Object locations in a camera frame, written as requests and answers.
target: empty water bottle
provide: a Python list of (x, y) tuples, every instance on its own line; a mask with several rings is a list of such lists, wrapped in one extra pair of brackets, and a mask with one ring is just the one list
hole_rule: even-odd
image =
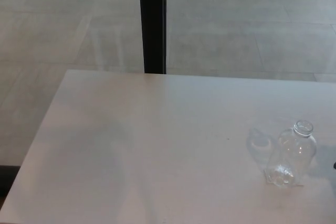
[(265, 169), (267, 182), (285, 188), (300, 184), (316, 153), (312, 131), (310, 122), (300, 120), (280, 134)]

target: white table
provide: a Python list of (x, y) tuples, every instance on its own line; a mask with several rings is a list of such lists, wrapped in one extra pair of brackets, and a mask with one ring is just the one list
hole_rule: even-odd
[[(303, 187), (260, 171), (315, 126)], [(14, 223), (336, 223), (336, 85), (68, 71), (0, 212)]]

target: bottle neck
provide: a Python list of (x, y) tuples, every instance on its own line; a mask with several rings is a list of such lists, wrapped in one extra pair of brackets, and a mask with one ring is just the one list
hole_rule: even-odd
[(300, 120), (294, 125), (294, 132), (302, 137), (310, 137), (313, 125), (308, 121)]

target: bottle base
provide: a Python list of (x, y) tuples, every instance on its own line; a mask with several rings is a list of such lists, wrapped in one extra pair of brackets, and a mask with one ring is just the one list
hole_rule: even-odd
[(286, 167), (278, 165), (264, 170), (267, 183), (281, 188), (296, 186), (294, 174)]

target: floor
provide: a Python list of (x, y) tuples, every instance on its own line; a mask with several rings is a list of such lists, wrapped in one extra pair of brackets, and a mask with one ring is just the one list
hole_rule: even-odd
[[(336, 0), (167, 0), (171, 74), (336, 82)], [(0, 0), (0, 165), (67, 69), (142, 72), (139, 0)]]

